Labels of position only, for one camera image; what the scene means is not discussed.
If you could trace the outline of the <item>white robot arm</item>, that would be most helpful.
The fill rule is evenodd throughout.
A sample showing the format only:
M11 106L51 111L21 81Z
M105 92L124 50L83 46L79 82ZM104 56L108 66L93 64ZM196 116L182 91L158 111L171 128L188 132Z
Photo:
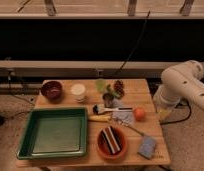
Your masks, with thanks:
M182 98L204 111L203 65L189 60L166 68L161 74L162 84L153 96L157 117L164 121Z

